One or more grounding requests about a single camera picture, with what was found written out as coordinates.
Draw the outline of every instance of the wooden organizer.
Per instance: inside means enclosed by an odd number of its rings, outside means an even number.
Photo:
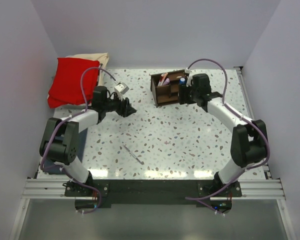
[[[188,79],[185,70],[168,72],[166,78],[169,78],[170,82],[165,86],[158,86],[158,83],[161,79],[161,74],[162,73],[151,75],[150,90],[153,95],[155,106],[159,107],[163,105],[178,103],[179,80],[180,78],[185,78],[186,81]]]

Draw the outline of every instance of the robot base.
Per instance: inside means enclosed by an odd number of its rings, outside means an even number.
[[[66,197],[92,197],[90,190],[84,191],[82,187],[76,188],[74,182],[67,182],[64,196]],[[213,180],[107,180],[95,179],[93,186],[101,192],[101,208],[111,208],[112,204],[142,204],[142,205],[204,205],[186,200],[185,197],[200,198],[209,195]],[[215,197],[241,197],[239,182],[216,195]],[[204,203],[219,211],[231,209],[230,200],[206,199]],[[93,208],[92,200],[76,200],[75,208]]]

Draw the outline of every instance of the folded cloth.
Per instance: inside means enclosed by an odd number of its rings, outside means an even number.
[[[66,58],[78,58],[78,59],[88,59],[92,61],[99,61],[102,64],[102,68],[106,69],[107,63],[109,61],[109,54],[105,53],[87,53],[87,54],[76,54],[76,55],[69,55]],[[99,74],[99,81],[98,86],[104,85],[104,73],[100,72]]]
[[[80,86],[81,75],[86,69],[99,67],[99,65],[100,62],[97,60],[74,57],[58,58],[58,67],[47,99],[49,107],[57,108],[66,104],[83,104],[85,100]],[[88,102],[93,97],[98,74],[98,69],[91,69],[84,75],[82,85]]]

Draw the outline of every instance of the red cloth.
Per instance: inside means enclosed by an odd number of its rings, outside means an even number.
[[[81,92],[80,79],[82,73],[91,67],[99,67],[99,61],[88,59],[60,57],[58,67],[49,90],[48,104],[56,108],[66,104],[80,105],[85,103]],[[93,97],[94,87],[97,85],[99,70],[87,71],[83,78],[83,90],[88,102]]]

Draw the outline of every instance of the beige cloth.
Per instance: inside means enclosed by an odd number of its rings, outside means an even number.
[[[92,61],[99,61],[102,64],[102,68],[106,69],[107,63],[109,61],[109,54],[105,53],[90,53],[90,54],[76,54],[76,55],[69,55],[66,58],[77,58],[77,59],[88,59]],[[98,86],[104,85],[104,72],[100,72],[99,74],[99,82]]]

